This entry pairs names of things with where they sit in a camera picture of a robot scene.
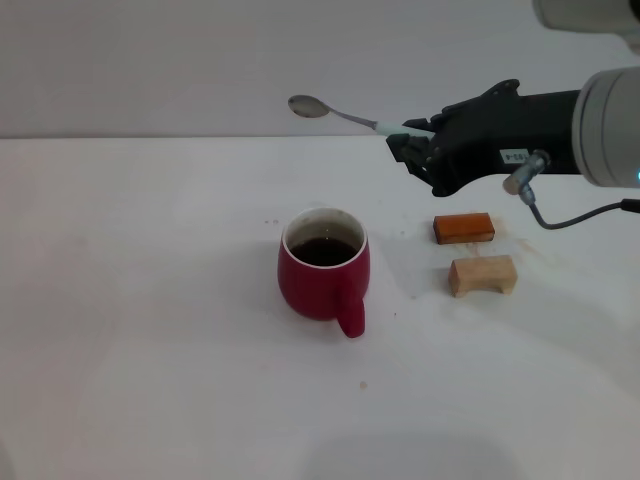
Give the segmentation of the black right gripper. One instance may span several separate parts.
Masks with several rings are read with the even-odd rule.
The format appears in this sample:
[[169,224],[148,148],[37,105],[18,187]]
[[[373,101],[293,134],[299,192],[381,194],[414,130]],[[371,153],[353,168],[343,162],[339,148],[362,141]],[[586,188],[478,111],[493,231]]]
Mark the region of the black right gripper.
[[511,174],[536,150],[550,158],[546,173],[576,174],[571,128],[579,92],[521,96],[518,87],[517,80],[505,80],[431,118],[405,121],[403,126],[434,136],[430,142],[409,134],[388,136],[394,160],[429,183],[435,195],[453,195],[477,179]]

